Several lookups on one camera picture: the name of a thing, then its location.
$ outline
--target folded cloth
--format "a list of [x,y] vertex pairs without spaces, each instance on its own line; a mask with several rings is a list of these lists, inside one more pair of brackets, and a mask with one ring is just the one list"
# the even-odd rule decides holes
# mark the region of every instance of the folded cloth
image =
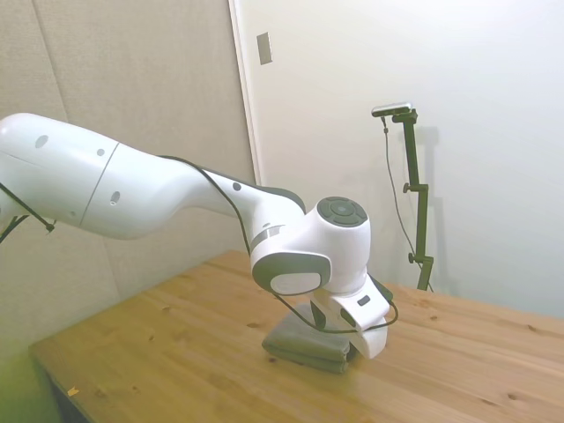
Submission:
[[[309,304],[300,304],[295,309],[310,322],[314,321]],[[326,329],[336,328],[327,325]],[[267,335],[263,348],[280,359],[332,373],[344,373],[356,353],[345,335],[310,328],[292,312]]]

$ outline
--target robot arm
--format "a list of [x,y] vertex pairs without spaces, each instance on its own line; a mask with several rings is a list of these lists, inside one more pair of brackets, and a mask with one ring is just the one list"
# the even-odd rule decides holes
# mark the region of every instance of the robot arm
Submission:
[[[347,336],[368,358],[385,345],[385,327],[364,331],[385,323],[390,305],[367,274],[370,224],[351,200],[325,198],[306,213],[290,191],[252,186],[29,114],[0,121],[0,182],[44,218],[123,240],[158,229],[185,207],[230,216],[236,207],[258,285],[277,295],[306,294],[317,326],[327,319],[356,330]],[[0,226],[22,214],[0,190]]]

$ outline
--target small hole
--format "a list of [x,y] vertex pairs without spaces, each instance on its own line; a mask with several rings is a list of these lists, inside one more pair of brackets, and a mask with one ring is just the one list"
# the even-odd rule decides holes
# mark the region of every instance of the small hole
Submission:
[[42,148],[48,142],[48,140],[49,140],[49,137],[47,135],[41,135],[35,141],[35,148]]
[[120,201],[120,191],[116,191],[112,194],[112,197],[109,199],[110,205],[116,205],[118,201]]

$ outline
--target wooden table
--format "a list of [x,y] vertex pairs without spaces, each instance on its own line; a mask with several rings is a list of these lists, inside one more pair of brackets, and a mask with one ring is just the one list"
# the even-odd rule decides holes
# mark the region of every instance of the wooden table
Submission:
[[389,286],[400,318],[344,375],[261,347],[286,308],[230,252],[33,345],[91,422],[564,421],[564,322]]

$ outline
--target cable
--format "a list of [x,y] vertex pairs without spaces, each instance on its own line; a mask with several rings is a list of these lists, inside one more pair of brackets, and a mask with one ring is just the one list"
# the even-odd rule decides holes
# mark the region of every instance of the cable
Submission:
[[[302,320],[307,326],[309,326],[310,328],[313,328],[315,330],[318,330],[320,332],[323,333],[331,333],[331,334],[341,334],[341,333],[362,333],[362,330],[355,330],[355,329],[350,329],[350,330],[332,330],[332,329],[321,329],[318,328],[317,326],[315,326],[314,324],[312,324],[308,319],[306,319],[303,315],[301,315],[298,310],[296,310],[294,307],[292,307],[290,304],[288,304],[286,302],[286,300],[284,300],[282,297],[280,297],[277,293],[274,294],[274,296],[277,298],[277,300],[279,300],[280,302],[282,302],[282,304],[284,304],[286,307],[288,307],[292,313],[294,313],[295,315],[297,315],[300,320]],[[380,328],[385,328],[386,326],[390,326],[391,324],[394,324],[398,317],[399,317],[399,312],[397,311],[397,307],[396,304],[394,304],[394,301],[390,301],[390,306],[394,309],[395,315],[394,318],[391,319],[389,322],[386,323],[382,323],[382,324],[377,324],[376,326],[370,326],[368,329],[364,330],[365,332],[367,330],[374,330],[374,329],[380,329]]]
[[16,196],[13,192],[11,192],[3,183],[0,182],[0,189],[5,192],[9,197],[11,197],[12,200],[14,200],[16,203],[18,203],[19,205],[21,205],[24,209],[26,209],[29,214],[31,214],[32,216],[34,216],[36,219],[38,219],[47,229],[47,231],[49,233],[53,232],[53,229],[55,229],[55,223],[48,223],[44,218],[42,218],[39,214],[37,214],[35,212],[34,209],[32,209],[29,205],[27,205],[26,203],[24,203],[23,200],[19,199],[18,196]]
[[229,196],[226,194],[226,192],[213,180],[213,178],[211,176],[209,176],[205,172],[205,170],[203,170],[199,165],[192,163],[191,161],[188,161],[186,159],[181,159],[180,157],[175,157],[175,156],[159,156],[159,157],[161,157],[163,159],[180,161],[181,163],[192,166],[200,174],[202,174],[202,176],[205,179],[207,179],[208,182],[211,185],[213,185],[213,187],[218,191],[218,193],[220,193],[221,196],[224,197],[227,200],[227,202],[231,205],[231,207],[233,207],[233,210],[235,211],[235,214],[237,215],[237,219],[239,219],[239,223],[241,225],[241,231],[243,232],[243,240],[245,241],[245,248],[247,249],[247,253],[250,254],[249,239],[247,238],[247,232],[245,231],[245,225],[243,223],[243,217],[241,216],[241,213],[239,212],[239,209],[237,208],[237,206],[235,205],[233,200],[231,198],[229,198]]
[[6,239],[6,237],[10,234],[11,231],[13,231],[16,227],[18,227],[18,225],[24,220],[26,220],[27,218],[29,218],[28,215],[22,216],[19,219],[18,218],[12,219],[10,224],[4,229],[2,234],[0,234],[0,244],[2,243],[3,240]]
[[[231,205],[231,207],[233,207],[233,210],[235,211],[235,214],[237,215],[237,218],[239,219],[239,223],[241,225],[241,231],[243,232],[243,240],[245,241],[245,247],[247,248],[247,252],[250,254],[250,246],[249,246],[249,240],[247,238],[247,233],[245,232],[245,225],[243,224],[243,219],[241,217],[241,213],[239,212],[239,209],[237,208],[237,205],[233,202],[233,200],[226,194],[226,192],[213,180],[213,178],[211,176],[209,176],[205,170],[203,170],[199,165],[192,163],[191,161],[188,161],[186,159],[182,159],[180,157],[175,157],[175,156],[166,156],[166,155],[160,155],[159,157],[161,157],[162,159],[169,159],[169,160],[176,160],[176,161],[180,161],[181,163],[184,163],[186,165],[192,166],[193,168],[195,168],[200,174],[202,174],[202,176],[211,184],[213,185],[213,187],[221,194],[222,197],[224,197],[227,202]],[[306,319],[303,315],[300,314],[300,312],[298,312],[298,310],[296,310],[294,307],[292,307],[290,304],[288,304],[282,297],[280,297],[277,293],[274,293],[274,296],[277,298],[277,300],[279,300],[280,302],[282,302],[282,304],[284,304],[287,308],[290,309],[290,311],[292,311],[292,313],[294,313],[295,315],[297,315],[300,320],[302,320],[307,326],[309,326],[310,328],[313,328],[315,330],[319,330],[320,332],[324,332],[324,333],[332,333],[332,334],[341,334],[341,333],[357,333],[359,332],[358,330],[352,329],[352,330],[328,330],[328,329],[321,329],[316,327],[314,324],[312,324],[310,321],[308,321],[308,319]],[[394,309],[394,311],[396,312],[396,315],[394,316],[394,318],[392,320],[390,320],[389,322],[383,323],[383,324],[377,324],[376,326],[371,326],[369,327],[367,330],[374,330],[374,329],[380,329],[380,328],[384,328],[386,326],[390,326],[391,324],[395,323],[399,317],[399,313],[397,311],[397,307],[396,304],[394,304],[393,301],[390,301],[390,305],[392,306],[392,308]]]
[[[381,119],[382,119],[382,123],[384,124],[384,136],[386,137],[386,166],[388,167],[388,175],[390,176],[391,191],[394,194],[394,205],[396,206],[396,215],[397,215],[397,219],[399,220],[399,225],[402,227],[402,232],[405,235],[405,239],[409,244],[409,248],[411,249],[413,256],[415,256],[415,249],[413,248],[412,240],[410,239],[409,235],[407,234],[407,231],[405,230],[404,220],[402,219],[402,215],[399,212],[399,205],[397,204],[396,184],[394,183],[394,177],[391,174],[391,166],[390,166],[390,146],[389,146],[390,143],[388,141],[389,130],[388,130],[388,126],[386,125],[386,118],[382,116]],[[421,270],[422,269],[421,264],[417,262],[415,263],[419,266],[419,269]],[[431,286],[431,282],[429,282],[428,285],[431,292],[434,293],[434,289]]]

